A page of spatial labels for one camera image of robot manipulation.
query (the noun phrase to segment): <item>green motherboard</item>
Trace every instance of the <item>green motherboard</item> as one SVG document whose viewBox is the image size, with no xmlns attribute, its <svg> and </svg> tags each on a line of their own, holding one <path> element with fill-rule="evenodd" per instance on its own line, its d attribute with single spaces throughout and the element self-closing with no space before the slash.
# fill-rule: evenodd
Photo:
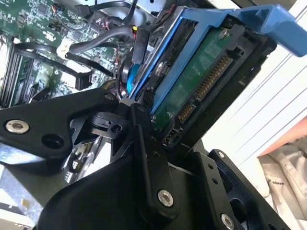
<svg viewBox="0 0 307 230">
<path fill-rule="evenodd" d="M 65 37 L 75 43 L 84 42 L 96 38 L 105 31 L 102 25 L 95 21 L 82 31 L 68 30 L 63 26 L 61 27 L 52 11 L 54 3 L 53 0 L 0 0 L 0 35 L 2 34 L 6 37 L 8 49 L 16 40 L 17 42 L 34 41 L 58 47 Z M 68 9 L 59 12 L 59 16 L 66 25 L 72 28 L 82 28 L 87 23 L 83 18 Z M 83 53 L 82 56 L 113 71 L 118 64 L 115 60 L 126 52 L 127 50 L 124 48 L 117 51 L 113 48 L 97 48 Z M 82 66 L 76 66 L 76 63 L 68 63 L 66 60 L 54 57 L 51 54 L 46 53 L 44 56 L 63 64 L 68 64 L 72 69 L 81 68 L 80 71 L 86 69 Z M 92 86 L 90 88 L 101 87 L 105 81 L 110 79 L 109 76 L 97 70 L 93 71 Z M 0 70 L 1 81 L 3 81 L 4 72 L 5 70 Z M 44 87 L 48 86 L 52 91 L 52 97 L 76 91 L 73 83 L 71 83 L 74 77 L 67 76 L 65 73 L 62 74 L 57 69 L 36 60 L 30 62 L 27 58 L 21 58 L 18 63 L 18 69 L 14 72 L 17 75 L 17 79 L 14 82 L 14 86 L 12 86 L 15 90 L 10 106 L 18 103 L 18 97 L 21 94 L 20 89 L 22 84 L 25 84 L 23 80 L 26 72 L 30 72 L 30 83 L 32 85 L 39 82 Z"/>
</svg>

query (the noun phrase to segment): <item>green circuit board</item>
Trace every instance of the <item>green circuit board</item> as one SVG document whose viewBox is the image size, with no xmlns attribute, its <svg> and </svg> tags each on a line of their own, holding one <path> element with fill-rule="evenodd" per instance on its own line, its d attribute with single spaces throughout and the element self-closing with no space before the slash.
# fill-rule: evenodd
<svg viewBox="0 0 307 230">
<path fill-rule="evenodd" d="M 85 30 L 77 32 L 68 30 L 63 26 L 60 28 L 60 31 L 55 31 L 54 28 L 50 28 L 49 25 L 51 23 L 61 26 L 61 23 L 55 17 L 51 8 L 54 3 L 53 0 L 0 0 L 0 34 L 5 35 L 7 41 L 15 37 L 19 39 L 20 42 L 35 41 L 58 47 L 65 37 L 77 43 L 92 40 L 103 33 L 104 29 L 94 22 Z M 83 18 L 77 16 L 69 9 L 59 12 L 58 14 L 69 27 L 81 28 L 86 25 L 86 21 Z M 106 69 L 113 71 L 117 68 L 115 58 L 125 55 L 126 52 L 126 49 L 120 49 L 117 53 L 113 48 L 97 48 L 83 53 L 82 56 L 98 62 Z M 44 55 L 48 58 L 60 61 L 63 64 L 67 64 L 66 60 L 62 60 L 59 57 L 55 57 L 48 53 Z M 16 81 L 15 87 L 16 92 L 14 92 L 14 95 L 19 95 L 18 89 L 21 88 L 19 82 L 22 80 L 24 75 L 23 69 L 27 63 L 27 58 L 23 58 L 20 63 L 18 80 Z M 31 70 L 31 81 L 32 84 L 40 82 L 43 86 L 48 86 L 52 90 L 53 97 L 75 92 L 76 89 L 68 82 L 71 80 L 70 77 L 64 77 L 63 75 L 65 74 L 62 74 L 57 69 L 47 64 L 34 61 Z M 93 85 L 91 88 L 100 87 L 109 79 L 109 76 L 95 70 L 92 75 Z"/>
<path fill-rule="evenodd" d="M 225 47 L 231 41 L 230 35 L 227 35 L 227 37 L 222 40 L 219 39 L 219 34 L 221 31 L 222 28 L 212 29 L 206 35 L 204 41 L 201 43 L 190 62 L 182 71 L 170 92 L 155 111 L 153 115 L 153 126 L 156 130 L 163 131 L 170 119 L 178 115 L 180 111 L 183 111 L 183 115 L 181 117 L 189 115 L 189 113 L 193 110 L 193 107 L 189 107 L 189 105 L 185 106 L 187 99 L 192 93 L 197 92 L 199 87 L 205 87 L 206 90 L 209 89 L 209 87 L 207 87 L 206 79 L 210 80 L 210 78 L 214 77 L 211 75 L 210 70 L 212 69 L 217 57 L 220 55 L 223 47 Z M 225 67 L 228 60 L 230 59 L 223 59 Z M 200 89 L 200 101 L 203 99 L 205 95 L 204 93 L 205 90 Z"/>
</svg>

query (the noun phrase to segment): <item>hole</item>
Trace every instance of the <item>hole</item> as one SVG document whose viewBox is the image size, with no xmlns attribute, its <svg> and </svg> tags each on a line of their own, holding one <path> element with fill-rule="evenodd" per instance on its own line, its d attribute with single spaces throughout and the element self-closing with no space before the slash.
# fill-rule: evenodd
<svg viewBox="0 0 307 230">
<path fill-rule="evenodd" d="M 170 198 L 169 195 L 166 194 L 166 193 L 164 193 L 164 194 L 162 195 L 162 197 L 163 197 L 163 199 L 164 199 L 166 202 L 170 202 L 170 201 L 171 201 L 171 198 Z"/>
<path fill-rule="evenodd" d="M 43 144 L 52 150 L 58 150 L 64 146 L 64 140 L 56 134 L 46 134 L 42 137 Z"/>
<path fill-rule="evenodd" d="M 217 181 L 216 179 L 214 179 L 214 178 L 212 178 L 212 181 L 213 181 L 213 183 L 215 183 L 215 184 L 219 184 L 218 181 Z"/>
<path fill-rule="evenodd" d="M 230 201 L 231 208 L 234 212 L 236 219 L 242 224 L 247 219 L 246 209 L 238 199 L 233 199 Z"/>
<path fill-rule="evenodd" d="M 123 130 L 123 127 L 120 126 L 120 125 L 114 125 L 112 128 L 111 128 L 111 131 L 112 133 L 119 133 L 120 131 Z"/>
<path fill-rule="evenodd" d="M 269 224 L 268 226 L 270 230 L 277 230 L 272 224 Z"/>
<path fill-rule="evenodd" d="M 20 130 L 20 129 L 24 128 L 24 126 L 23 126 L 22 124 L 17 123 L 17 122 L 13 123 L 13 124 L 12 124 L 12 127 L 13 127 L 14 129 L 17 129 L 17 130 Z"/>
</svg>

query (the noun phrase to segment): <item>white wall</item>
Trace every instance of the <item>white wall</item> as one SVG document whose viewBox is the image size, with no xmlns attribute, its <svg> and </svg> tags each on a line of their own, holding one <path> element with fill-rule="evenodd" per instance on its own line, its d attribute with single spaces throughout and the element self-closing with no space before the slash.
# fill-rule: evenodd
<svg viewBox="0 0 307 230">
<path fill-rule="evenodd" d="M 290 13 L 307 29 L 307 1 Z M 307 56 L 282 47 L 270 54 L 261 72 L 206 133 L 205 148 L 223 150 L 236 165 L 257 157 L 307 115 Z"/>
</svg>

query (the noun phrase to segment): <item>screw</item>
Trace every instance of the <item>screw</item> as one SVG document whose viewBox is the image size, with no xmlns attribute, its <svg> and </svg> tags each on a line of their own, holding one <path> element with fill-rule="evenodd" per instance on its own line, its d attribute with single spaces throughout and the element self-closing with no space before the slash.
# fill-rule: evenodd
<svg viewBox="0 0 307 230">
<path fill-rule="evenodd" d="M 105 94 L 105 98 L 107 98 L 110 101 L 114 100 L 114 98 L 109 94 Z"/>
<path fill-rule="evenodd" d="M 219 34 L 219 39 L 222 40 L 222 39 L 224 39 L 227 35 L 228 35 L 228 30 L 227 30 L 227 29 L 223 29 L 223 30 L 221 31 L 221 33 Z"/>
<path fill-rule="evenodd" d="M 223 153 L 221 152 L 217 152 L 217 153 L 219 154 L 220 158 L 225 158 L 225 155 Z"/>
<path fill-rule="evenodd" d="M 172 207 L 174 204 L 172 195 L 166 190 L 158 192 L 158 199 L 166 207 Z"/>
<path fill-rule="evenodd" d="M 138 109 L 141 111 L 141 112 L 145 112 L 145 109 L 141 106 L 138 107 Z"/>
<path fill-rule="evenodd" d="M 234 230 L 235 229 L 235 224 L 234 222 L 230 219 L 229 216 L 226 214 L 221 215 L 221 219 L 223 224 L 229 229 L 229 230 Z"/>
<path fill-rule="evenodd" d="M 5 128 L 11 132 L 16 134 L 24 134 L 29 131 L 30 127 L 29 125 L 20 120 L 12 120 L 6 123 Z"/>
</svg>

